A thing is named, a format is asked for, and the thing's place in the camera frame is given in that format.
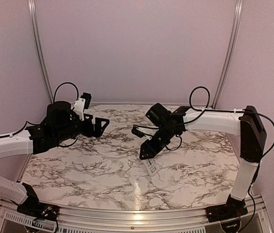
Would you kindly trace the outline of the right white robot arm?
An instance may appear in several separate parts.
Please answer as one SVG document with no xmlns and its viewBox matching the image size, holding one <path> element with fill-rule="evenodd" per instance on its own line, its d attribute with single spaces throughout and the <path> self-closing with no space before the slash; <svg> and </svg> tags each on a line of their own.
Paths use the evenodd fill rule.
<svg viewBox="0 0 274 233">
<path fill-rule="evenodd" d="M 180 106 L 171 112 L 156 103 L 148 110 L 146 117 L 157 127 L 157 131 L 140 146 L 141 160 L 153 159 L 174 136 L 180 136 L 185 131 L 211 131 L 240 137 L 239 170 L 227 203 L 222 207 L 226 217 L 233 217 L 239 212 L 264 157 L 267 133 L 256 108 L 247 106 L 244 110 L 214 110 Z"/>
</svg>

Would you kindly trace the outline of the right aluminium frame post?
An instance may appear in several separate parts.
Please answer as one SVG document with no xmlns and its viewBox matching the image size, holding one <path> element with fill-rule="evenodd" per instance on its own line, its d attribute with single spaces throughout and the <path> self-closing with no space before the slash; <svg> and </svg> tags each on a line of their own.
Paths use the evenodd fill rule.
<svg viewBox="0 0 274 233">
<path fill-rule="evenodd" d="M 243 0 L 237 0 L 235 3 L 235 10 L 233 15 L 232 29 L 229 38 L 229 43 L 226 51 L 225 60 L 220 74 L 220 79 L 216 88 L 215 96 L 212 102 L 212 108 L 217 108 L 223 93 L 224 85 L 227 80 L 229 68 L 231 65 L 233 53 L 237 44 L 237 39 L 240 30 L 241 14 L 243 9 Z"/>
</svg>

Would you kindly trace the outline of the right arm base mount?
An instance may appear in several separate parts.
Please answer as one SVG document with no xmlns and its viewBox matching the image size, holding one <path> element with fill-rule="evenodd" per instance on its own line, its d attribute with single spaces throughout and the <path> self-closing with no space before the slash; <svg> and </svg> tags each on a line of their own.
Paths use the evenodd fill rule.
<svg viewBox="0 0 274 233">
<path fill-rule="evenodd" d="M 244 203 L 237 205 L 220 204 L 209 206 L 205 209 L 208 222 L 223 221 L 248 214 Z"/>
</svg>

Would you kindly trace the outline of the aluminium frame post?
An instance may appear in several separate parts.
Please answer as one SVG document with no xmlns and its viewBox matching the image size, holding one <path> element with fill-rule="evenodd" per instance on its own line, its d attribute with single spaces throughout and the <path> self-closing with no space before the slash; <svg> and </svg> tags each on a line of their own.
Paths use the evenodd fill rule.
<svg viewBox="0 0 274 233">
<path fill-rule="evenodd" d="M 212 102 L 212 108 L 217 108 L 223 93 L 224 85 L 227 80 L 229 68 L 231 65 L 233 53 L 237 44 L 237 39 L 240 30 L 241 14 L 243 9 L 243 0 L 237 0 L 235 3 L 235 10 L 233 15 L 232 29 L 229 38 L 229 43 L 226 51 L 225 60 L 220 74 L 220 79 L 216 88 L 215 96 Z"/>
<path fill-rule="evenodd" d="M 51 88 L 51 82 L 49 79 L 45 58 L 42 49 L 42 43 L 40 38 L 39 26 L 38 26 L 38 18 L 37 18 L 37 10 L 36 10 L 36 1 L 35 0 L 28 0 L 28 9 L 29 15 L 32 25 L 33 31 L 33 38 L 35 44 L 35 50 L 38 58 L 38 63 L 42 75 L 43 84 L 46 90 L 46 94 L 50 103 L 53 102 L 53 91 Z"/>
</svg>

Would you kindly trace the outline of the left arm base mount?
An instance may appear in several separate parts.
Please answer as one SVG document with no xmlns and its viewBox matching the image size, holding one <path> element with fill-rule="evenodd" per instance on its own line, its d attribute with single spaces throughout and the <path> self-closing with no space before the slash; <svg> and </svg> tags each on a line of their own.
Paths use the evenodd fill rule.
<svg viewBox="0 0 274 233">
<path fill-rule="evenodd" d="M 17 212 L 27 216 L 32 216 L 36 219 L 56 221 L 59 212 L 59 206 L 41 202 L 31 204 L 24 203 L 17 207 Z"/>
</svg>

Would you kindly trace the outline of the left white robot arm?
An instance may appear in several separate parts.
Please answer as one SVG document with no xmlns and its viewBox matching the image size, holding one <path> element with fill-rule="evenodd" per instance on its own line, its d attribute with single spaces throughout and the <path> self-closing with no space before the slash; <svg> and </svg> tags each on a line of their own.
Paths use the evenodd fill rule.
<svg viewBox="0 0 274 233">
<path fill-rule="evenodd" d="M 38 125 L 25 127 L 18 132 L 0 135 L 0 159 L 15 155 L 35 155 L 61 147 L 62 142 L 77 136 L 101 137 L 110 121 L 85 114 L 85 99 L 74 105 L 55 101 L 47 106 L 46 117 Z M 33 216 L 43 212 L 33 188 L 26 183 L 13 182 L 0 176 L 0 197 L 23 206 Z"/>
</svg>

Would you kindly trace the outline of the front aluminium rail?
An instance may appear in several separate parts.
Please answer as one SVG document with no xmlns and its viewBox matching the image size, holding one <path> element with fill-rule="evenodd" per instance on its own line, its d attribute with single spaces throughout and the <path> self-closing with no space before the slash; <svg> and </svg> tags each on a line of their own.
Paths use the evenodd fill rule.
<svg viewBox="0 0 274 233">
<path fill-rule="evenodd" d="M 247 198 L 246 215 L 209 222 L 206 207 L 171 210 L 110 210 L 59 206 L 57 221 L 37 220 L 0 201 L 0 233 L 221 233 L 236 221 L 244 233 L 273 233 L 261 195 Z"/>
</svg>

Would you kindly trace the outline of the left aluminium frame post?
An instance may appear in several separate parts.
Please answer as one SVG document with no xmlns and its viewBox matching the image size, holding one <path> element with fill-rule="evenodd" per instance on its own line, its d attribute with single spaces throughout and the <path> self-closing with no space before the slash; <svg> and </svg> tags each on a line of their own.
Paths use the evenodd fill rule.
<svg viewBox="0 0 274 233">
<path fill-rule="evenodd" d="M 46 94 L 50 103 L 53 102 L 53 91 L 51 88 L 51 82 L 49 79 L 45 58 L 42 49 L 42 43 L 40 38 L 39 26 L 38 26 L 38 18 L 37 18 L 37 10 L 36 10 L 36 1 L 35 0 L 28 0 L 28 9 L 29 15 L 32 25 L 33 31 L 33 38 L 35 44 L 35 50 L 38 58 L 38 63 L 42 75 L 43 84 L 46 90 Z"/>
</svg>

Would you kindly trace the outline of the white remote control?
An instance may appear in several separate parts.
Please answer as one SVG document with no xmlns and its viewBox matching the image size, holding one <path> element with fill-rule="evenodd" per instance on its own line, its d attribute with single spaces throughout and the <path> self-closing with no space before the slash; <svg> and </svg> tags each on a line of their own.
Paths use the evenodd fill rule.
<svg viewBox="0 0 274 233">
<path fill-rule="evenodd" d="M 154 158 L 143 160 L 143 163 L 149 176 L 154 176 L 162 168 L 162 165 Z"/>
</svg>

